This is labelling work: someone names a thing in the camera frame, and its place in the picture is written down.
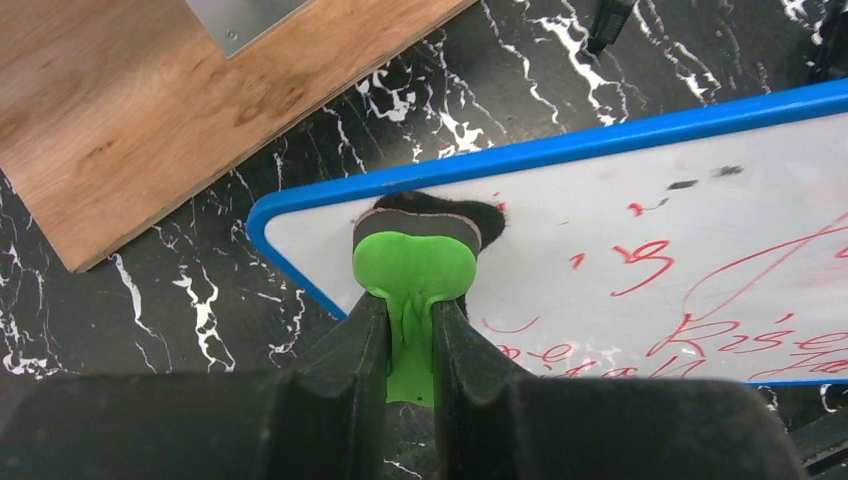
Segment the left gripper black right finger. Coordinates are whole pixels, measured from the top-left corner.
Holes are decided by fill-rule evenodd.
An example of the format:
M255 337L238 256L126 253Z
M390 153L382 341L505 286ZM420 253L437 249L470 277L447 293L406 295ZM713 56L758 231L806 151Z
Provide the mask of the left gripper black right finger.
M675 379L542 378L455 302L432 309L443 479L801 479L799 455L750 387Z

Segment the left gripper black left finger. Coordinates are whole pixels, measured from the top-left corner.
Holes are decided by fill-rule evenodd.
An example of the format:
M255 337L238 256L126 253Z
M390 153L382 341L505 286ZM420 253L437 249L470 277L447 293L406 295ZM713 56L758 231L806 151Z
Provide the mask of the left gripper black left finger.
M1 429L5 479L378 479L386 303L285 369L56 378Z

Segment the green bone-shaped whiteboard eraser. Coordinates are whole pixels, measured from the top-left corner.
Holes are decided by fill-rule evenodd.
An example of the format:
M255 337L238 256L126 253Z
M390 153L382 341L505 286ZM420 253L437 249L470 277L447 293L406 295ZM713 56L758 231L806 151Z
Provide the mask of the green bone-shaped whiteboard eraser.
M387 306L388 402L433 406L432 308L450 301L465 305L481 252L506 224L500 203L421 191L382 196L356 220L354 278Z

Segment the blue-framed small whiteboard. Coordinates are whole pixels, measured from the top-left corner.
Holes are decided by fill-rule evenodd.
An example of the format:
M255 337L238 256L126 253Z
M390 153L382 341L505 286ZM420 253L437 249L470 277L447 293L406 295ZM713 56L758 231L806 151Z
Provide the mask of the blue-framed small whiteboard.
M262 197L251 242L337 317L356 220L493 206L471 322L544 376L847 378L847 83L832 80Z

